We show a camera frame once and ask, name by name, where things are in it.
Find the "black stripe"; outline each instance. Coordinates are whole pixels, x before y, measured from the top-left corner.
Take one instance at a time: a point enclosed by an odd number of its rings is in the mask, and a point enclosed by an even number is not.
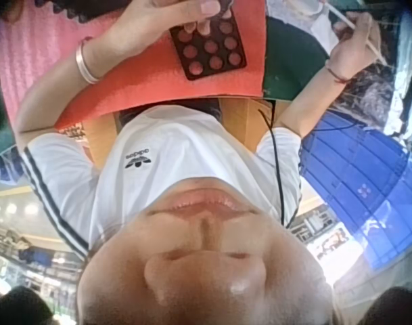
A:
[[[42,189],[43,195],[45,195],[52,211],[54,212],[55,216],[58,219],[58,222],[60,223],[60,227],[63,227],[63,229],[65,229],[72,236],[72,238],[75,239],[76,242],[81,247],[83,247],[85,251],[87,251],[88,246],[89,246],[88,243],[83,238],[81,238],[78,235],[78,233],[73,230],[72,227],[70,227],[70,225],[66,222],[66,220],[64,220],[62,218],[62,216],[60,214],[60,210],[58,209],[57,205],[55,204],[55,201],[53,200],[51,194],[49,193],[48,187],[46,186],[45,182],[43,181],[41,172],[37,168],[37,165],[36,165],[36,162],[35,162],[34,158],[31,156],[30,150],[28,148],[25,148],[24,153],[25,153],[28,161],[30,162],[30,165],[31,165],[31,168],[32,168],[34,174],[36,175],[37,181],[39,182],[40,189]]]
[[[84,255],[84,253],[80,250],[78,250],[78,248],[71,243],[71,241],[66,237],[65,234],[63,234],[63,232],[60,231],[60,229],[58,228],[57,224],[55,223],[55,221],[51,218],[51,213],[48,211],[48,208],[45,206],[45,202],[43,202],[42,200],[42,196],[39,193],[39,191],[37,190],[37,185],[35,182],[35,179],[32,177],[30,170],[28,169],[28,166],[25,164],[25,162],[22,163],[26,174],[28,176],[28,179],[30,180],[30,183],[32,185],[32,191],[36,194],[37,198],[42,202],[43,205],[43,210],[46,213],[46,215],[48,216],[48,220],[51,223],[51,225],[54,227],[54,229],[56,230],[58,236],[61,237],[61,239],[64,240],[64,242],[77,254],[79,255],[79,257],[85,259],[86,256]]]

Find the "mouth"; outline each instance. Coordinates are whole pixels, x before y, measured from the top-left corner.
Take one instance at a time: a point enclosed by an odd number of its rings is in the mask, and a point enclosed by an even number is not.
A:
[[[244,213],[256,213],[248,204],[241,202],[225,191],[214,188],[188,190],[169,196],[161,202],[154,213],[171,213],[179,217],[196,215],[202,211],[227,218]]]

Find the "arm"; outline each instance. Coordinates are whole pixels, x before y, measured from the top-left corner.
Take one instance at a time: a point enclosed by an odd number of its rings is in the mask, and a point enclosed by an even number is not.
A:
[[[349,14],[357,20],[354,34],[350,36],[340,23],[336,31],[341,32],[344,41],[331,53],[328,67],[341,79],[351,79],[362,69],[375,61],[375,54],[366,46],[368,37],[380,47],[380,29],[372,17],[365,14]],[[317,125],[330,104],[342,93],[344,86],[322,68],[296,99],[275,122],[275,127],[285,127],[300,137],[307,136]]]
[[[90,73],[102,78],[123,60],[140,54],[169,28],[205,20],[221,8],[217,0],[177,1],[133,0],[107,32],[84,45],[83,57]],[[64,109],[87,86],[74,53],[38,80],[27,92],[16,117],[19,149],[44,133],[55,132],[53,126]]]

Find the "makeup palette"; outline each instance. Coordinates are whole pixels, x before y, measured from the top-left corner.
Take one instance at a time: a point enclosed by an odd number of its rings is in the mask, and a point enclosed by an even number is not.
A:
[[[246,67],[246,55],[234,15],[227,19],[222,15],[210,20],[210,34],[206,36],[197,30],[189,34],[182,26],[170,29],[188,80]]]

